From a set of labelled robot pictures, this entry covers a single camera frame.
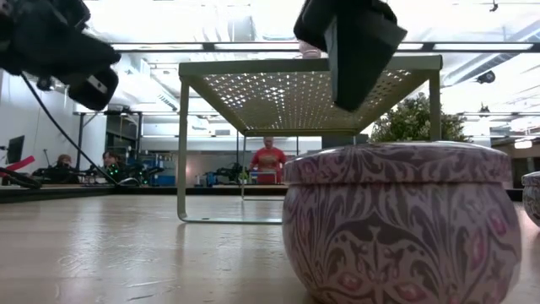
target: computer monitor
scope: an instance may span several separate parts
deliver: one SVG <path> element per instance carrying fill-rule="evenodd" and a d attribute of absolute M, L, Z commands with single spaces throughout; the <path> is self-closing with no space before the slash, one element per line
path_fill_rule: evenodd
<path fill-rule="evenodd" d="M 24 135 L 9 140 L 6 164 L 14 164 L 21 161 L 23 156 Z"/>

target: man in red shirt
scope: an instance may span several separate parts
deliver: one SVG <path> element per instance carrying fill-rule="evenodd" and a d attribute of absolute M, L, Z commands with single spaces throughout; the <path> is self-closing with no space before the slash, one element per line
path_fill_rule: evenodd
<path fill-rule="evenodd" d="M 274 174 L 257 174 L 256 183 L 274 184 L 281 183 L 281 165 L 285 164 L 285 153 L 273 147 L 273 138 L 265 137 L 264 148 L 259 149 L 250 163 L 250 171 L 257 167 L 258 172 L 275 172 Z"/>

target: table surface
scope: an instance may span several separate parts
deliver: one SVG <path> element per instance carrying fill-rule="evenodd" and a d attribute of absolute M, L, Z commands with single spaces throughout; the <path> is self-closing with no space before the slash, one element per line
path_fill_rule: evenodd
<path fill-rule="evenodd" d="M 188 197 L 190 214 L 279 217 L 280 202 Z M 517 207 L 521 281 L 507 304 L 540 297 L 540 229 Z M 185 225 L 174 196 L 0 205 L 0 303 L 314 303 L 279 225 Z"/>

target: red object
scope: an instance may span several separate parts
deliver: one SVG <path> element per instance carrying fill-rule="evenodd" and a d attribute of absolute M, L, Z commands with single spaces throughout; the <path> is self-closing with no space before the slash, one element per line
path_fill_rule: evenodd
<path fill-rule="evenodd" d="M 253 156 L 251 164 L 257 167 L 258 172 L 275 171 L 274 174 L 257 174 L 256 183 L 274 184 L 281 182 L 281 166 L 287 161 L 285 153 L 278 148 L 259 149 Z"/>
<path fill-rule="evenodd" d="M 20 170 L 20 169 L 26 167 L 27 165 L 33 163 L 34 161 L 35 161 L 34 156 L 28 156 L 27 158 L 21 160 L 18 163 L 14 163 L 14 164 L 11 164 L 11 165 L 7 166 L 6 169 L 8 169 L 10 171 L 17 171 L 17 170 Z M 4 176 L 6 176 L 5 173 L 0 173 L 0 177 L 4 177 Z"/>

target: tree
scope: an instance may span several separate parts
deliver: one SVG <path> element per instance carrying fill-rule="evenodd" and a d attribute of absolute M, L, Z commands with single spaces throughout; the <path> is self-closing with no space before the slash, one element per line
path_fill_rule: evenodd
<path fill-rule="evenodd" d="M 465 118 L 457 115 L 440 114 L 442 140 L 469 142 L 463 135 Z M 392 108 L 385 116 L 377 119 L 371 132 L 371 141 L 429 141 L 429 97 L 420 93 L 407 98 Z"/>

